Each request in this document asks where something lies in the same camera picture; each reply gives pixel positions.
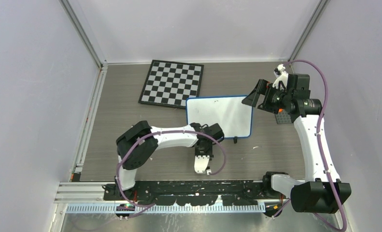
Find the whiteboard with blue frame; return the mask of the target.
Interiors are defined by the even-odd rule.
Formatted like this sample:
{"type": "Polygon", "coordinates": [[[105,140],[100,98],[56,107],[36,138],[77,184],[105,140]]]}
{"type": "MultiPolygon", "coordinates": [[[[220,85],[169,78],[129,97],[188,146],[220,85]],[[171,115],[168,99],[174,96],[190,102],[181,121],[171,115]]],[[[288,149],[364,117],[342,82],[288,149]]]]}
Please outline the whiteboard with blue frame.
{"type": "Polygon", "coordinates": [[[219,124],[226,139],[252,134],[253,108],[242,104],[245,95],[195,97],[186,100],[187,123],[219,124]]]}

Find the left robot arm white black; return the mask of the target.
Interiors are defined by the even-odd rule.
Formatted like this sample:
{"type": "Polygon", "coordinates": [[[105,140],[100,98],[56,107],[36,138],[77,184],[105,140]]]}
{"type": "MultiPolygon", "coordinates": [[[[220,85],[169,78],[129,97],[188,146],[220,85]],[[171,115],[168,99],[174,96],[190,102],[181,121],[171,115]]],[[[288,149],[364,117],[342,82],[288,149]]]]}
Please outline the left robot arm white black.
{"type": "Polygon", "coordinates": [[[149,197],[140,197],[136,185],[137,170],[158,150],[172,147],[194,148],[194,171],[198,174],[216,175],[226,165],[226,152],[220,144],[225,136],[219,124],[201,125],[191,123],[177,128],[150,126],[143,120],[131,126],[116,139],[118,164],[113,185],[104,185],[104,200],[140,200],[157,202],[157,195],[149,191],[149,197]],[[223,153],[223,164],[218,171],[209,168],[213,156],[213,146],[223,153]]]}

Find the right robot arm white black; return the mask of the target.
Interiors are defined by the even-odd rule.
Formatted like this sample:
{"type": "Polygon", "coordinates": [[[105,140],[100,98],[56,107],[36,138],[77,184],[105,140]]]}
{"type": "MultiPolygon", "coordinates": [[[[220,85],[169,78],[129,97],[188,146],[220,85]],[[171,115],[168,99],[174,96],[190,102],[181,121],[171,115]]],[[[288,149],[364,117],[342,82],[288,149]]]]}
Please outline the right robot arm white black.
{"type": "Polygon", "coordinates": [[[267,198],[284,195],[296,212],[334,214],[350,197],[349,183],[341,181],[330,156],[324,133],[323,106],[311,98],[310,76],[288,74],[271,83],[258,80],[242,104],[278,114],[285,110],[296,129],[305,162],[305,181],[285,172],[268,171],[263,176],[262,193],[267,198]]]}

